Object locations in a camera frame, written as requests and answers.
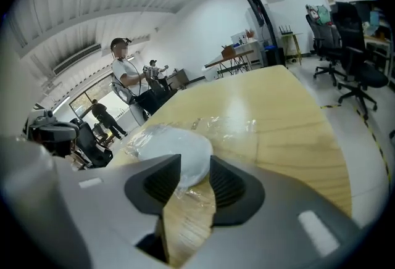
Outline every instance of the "chair base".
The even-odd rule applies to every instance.
[[[335,78],[335,74],[339,75],[339,76],[342,76],[342,77],[346,77],[345,74],[342,74],[341,72],[338,72],[337,70],[335,70],[333,68],[333,64],[330,63],[328,67],[317,66],[315,68],[315,74],[314,74],[313,78],[316,79],[317,75],[326,74],[326,73],[331,75],[331,77],[332,77],[332,84],[333,84],[334,87],[337,84],[337,81],[336,81],[336,78]]]
[[[362,88],[363,88],[364,86],[362,86],[362,84],[360,84],[360,83],[358,84],[358,87],[353,87],[353,86],[350,86],[350,85],[345,85],[345,84],[339,83],[338,89],[341,89],[342,87],[345,87],[345,88],[347,88],[347,89],[350,89],[351,91],[350,91],[349,93],[347,93],[347,94],[343,94],[343,95],[339,98],[338,102],[339,102],[339,103],[342,103],[343,99],[348,98],[348,97],[353,97],[353,96],[355,96],[355,97],[359,100],[359,102],[360,102],[360,104],[361,104],[361,106],[362,106],[362,110],[363,110],[363,112],[364,112],[364,115],[363,115],[364,120],[365,120],[365,121],[368,120],[369,116],[368,116],[368,109],[366,108],[365,99],[367,99],[367,100],[369,100],[370,102],[374,103],[373,111],[376,111],[376,110],[377,110],[377,102],[376,102],[376,100],[374,100],[372,97],[370,97],[368,94],[365,94],[365,93],[362,91]]]

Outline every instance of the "person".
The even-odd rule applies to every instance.
[[[110,50],[114,55],[112,63],[114,76],[133,93],[137,104],[153,115],[161,107],[161,104],[152,90],[149,89],[146,74],[138,73],[136,67],[126,60],[128,55],[127,42],[121,38],[113,39]]]
[[[115,119],[107,112],[107,107],[103,104],[98,103],[96,99],[92,100],[92,114],[99,122],[110,129],[111,133],[118,139],[122,139],[119,133],[124,136],[128,136],[128,133],[120,127],[120,125],[115,121]]]
[[[163,72],[168,69],[168,65],[165,65],[165,68],[160,69],[159,67],[156,66],[156,60],[150,60],[149,61],[149,70],[151,72],[151,76],[156,79],[166,91],[169,91],[166,77],[164,77]]]

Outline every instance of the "black pants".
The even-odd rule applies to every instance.
[[[135,100],[140,107],[142,107],[145,111],[148,111],[151,115],[157,112],[157,110],[162,106],[156,99],[151,89],[147,90],[145,93],[140,94],[138,97],[135,97]]]
[[[121,138],[121,136],[119,135],[118,131],[121,132],[121,134],[125,135],[126,132],[123,130],[123,128],[121,128],[119,126],[119,124],[117,123],[117,121],[115,121],[114,118],[109,119],[109,121],[107,122],[109,127],[108,129],[110,129],[111,133],[118,139]]]
[[[163,88],[164,88],[166,91],[169,91],[169,90],[168,90],[168,86],[167,86],[166,78],[163,78],[163,79],[159,79],[159,78],[158,78],[158,82],[163,86]]]

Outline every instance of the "fluorescent light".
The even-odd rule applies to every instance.
[[[68,100],[70,99],[70,96],[67,96],[52,112],[55,113],[64,105]]]

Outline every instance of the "ceiling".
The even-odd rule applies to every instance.
[[[108,47],[115,37],[146,39],[191,0],[15,0],[6,27],[15,51],[37,79],[56,83],[54,67],[70,56],[101,44],[102,53],[91,64],[62,79],[45,98],[53,107],[85,80],[108,67]],[[147,42],[133,49],[141,51]]]

